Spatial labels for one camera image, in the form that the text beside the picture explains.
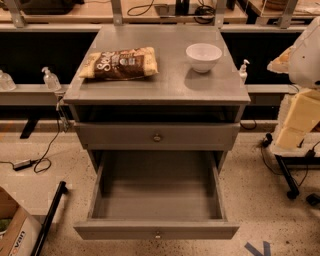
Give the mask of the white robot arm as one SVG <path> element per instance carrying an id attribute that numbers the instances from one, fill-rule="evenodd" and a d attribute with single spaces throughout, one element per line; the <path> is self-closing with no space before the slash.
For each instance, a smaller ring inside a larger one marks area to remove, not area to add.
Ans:
<path id="1" fill-rule="evenodd" d="M 268 70 L 286 73 L 303 87 L 291 100 L 276 139 L 278 147 L 296 148 L 320 122 L 320 17 L 316 17 L 292 46 L 271 61 Z"/>

